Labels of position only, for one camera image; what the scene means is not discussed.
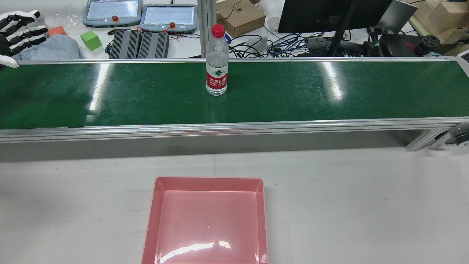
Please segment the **plastic bottle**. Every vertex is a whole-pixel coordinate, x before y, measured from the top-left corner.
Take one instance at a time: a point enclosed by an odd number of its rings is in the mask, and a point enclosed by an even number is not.
[[[208,41],[206,57],[207,91],[211,95],[222,95],[228,83],[228,43],[225,39],[225,27],[215,24],[212,37]]]

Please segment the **green conveyor belt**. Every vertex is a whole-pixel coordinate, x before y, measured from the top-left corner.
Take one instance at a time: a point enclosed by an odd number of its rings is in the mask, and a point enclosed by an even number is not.
[[[21,65],[0,71],[0,129],[469,116],[454,61],[232,62],[228,91],[205,64]]]

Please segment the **robot finger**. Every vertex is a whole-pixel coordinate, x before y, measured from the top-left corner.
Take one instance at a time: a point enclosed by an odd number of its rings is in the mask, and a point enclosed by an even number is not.
[[[21,42],[23,39],[28,39],[34,36],[39,36],[41,34],[47,33],[48,29],[46,26],[39,26],[30,29],[26,29],[23,31],[15,32],[13,35],[7,37],[7,41],[9,42],[9,46],[16,45]]]
[[[39,36],[34,36],[29,39],[25,39],[23,41],[20,41],[16,45],[10,46],[11,53],[10,55],[16,55],[20,52],[22,52],[24,49],[31,47],[33,45],[38,45],[44,41],[46,41],[47,38],[44,35],[39,35]]]
[[[22,26],[34,22],[41,14],[37,10],[29,13],[16,11],[0,15],[0,34],[9,36],[15,33]]]

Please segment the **keyboard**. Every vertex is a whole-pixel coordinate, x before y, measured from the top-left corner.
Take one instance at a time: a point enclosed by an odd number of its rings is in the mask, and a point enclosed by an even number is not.
[[[279,32],[280,16],[269,17],[267,23],[271,31]]]

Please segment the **plastic tray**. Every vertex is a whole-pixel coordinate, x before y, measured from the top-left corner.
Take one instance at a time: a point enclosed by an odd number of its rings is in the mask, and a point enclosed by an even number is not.
[[[262,179],[157,178],[142,263],[268,263]]]

